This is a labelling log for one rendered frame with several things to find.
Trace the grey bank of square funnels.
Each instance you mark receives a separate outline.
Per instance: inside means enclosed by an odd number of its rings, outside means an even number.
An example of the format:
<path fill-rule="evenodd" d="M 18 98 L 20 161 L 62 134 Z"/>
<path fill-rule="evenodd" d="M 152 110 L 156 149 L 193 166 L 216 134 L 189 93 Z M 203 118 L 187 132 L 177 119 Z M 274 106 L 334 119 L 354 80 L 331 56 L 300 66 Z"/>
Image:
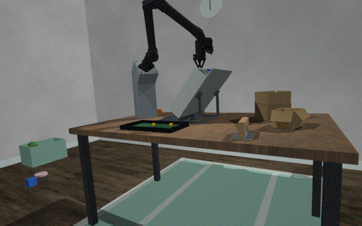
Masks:
<path fill-rule="evenodd" d="M 192 121 L 199 118 L 198 99 L 196 95 L 202 92 L 202 114 L 215 97 L 214 93 L 226 82 L 233 71 L 212 68 L 208 70 L 194 68 L 184 83 L 180 92 L 169 107 L 173 115 L 165 116 L 158 121 Z"/>

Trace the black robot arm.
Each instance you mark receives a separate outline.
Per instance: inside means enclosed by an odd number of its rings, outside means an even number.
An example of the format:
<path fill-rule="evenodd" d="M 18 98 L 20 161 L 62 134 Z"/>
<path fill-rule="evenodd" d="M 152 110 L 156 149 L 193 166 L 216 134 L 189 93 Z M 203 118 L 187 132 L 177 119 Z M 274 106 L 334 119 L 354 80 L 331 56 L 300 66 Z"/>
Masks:
<path fill-rule="evenodd" d="M 186 19 L 182 14 L 180 14 L 176 9 L 174 9 L 167 1 L 165 0 L 144 0 L 142 1 L 143 11 L 144 11 L 144 20 L 146 25 L 147 33 L 147 42 L 148 42 L 148 52 L 142 63 L 139 64 L 139 68 L 145 72 L 150 71 L 154 68 L 153 62 L 158 60 L 158 50 L 155 44 L 155 33 L 154 33 L 154 22 L 153 22 L 153 10 L 159 9 L 163 13 L 167 14 L 170 18 L 175 20 L 178 24 L 184 27 L 189 31 L 193 36 L 195 36 L 196 41 L 195 45 L 198 50 L 198 54 L 205 54 L 205 52 L 212 54 L 212 38 L 207 38 L 204 35 L 203 30 L 200 27 L 197 27 L 188 19 Z M 166 8 L 166 9 L 165 9 Z M 200 29 L 200 30 L 199 30 Z M 199 47 L 202 46 L 202 47 Z M 204 46 L 204 47 L 203 47 Z M 151 52 L 151 53 L 150 53 Z"/>

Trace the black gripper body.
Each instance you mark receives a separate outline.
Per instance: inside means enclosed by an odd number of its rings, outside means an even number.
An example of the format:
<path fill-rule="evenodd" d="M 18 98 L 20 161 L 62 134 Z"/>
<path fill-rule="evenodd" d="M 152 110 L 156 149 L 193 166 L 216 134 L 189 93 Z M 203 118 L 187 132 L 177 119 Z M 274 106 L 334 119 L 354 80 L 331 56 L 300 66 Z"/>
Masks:
<path fill-rule="evenodd" d="M 193 55 L 194 58 L 196 58 L 196 57 L 202 57 L 202 59 L 203 59 L 203 58 L 206 58 L 206 55 L 205 55 L 205 54 L 201 54 L 201 53 L 198 54 L 197 48 L 198 48 L 198 47 L 196 47 L 196 53 Z"/>

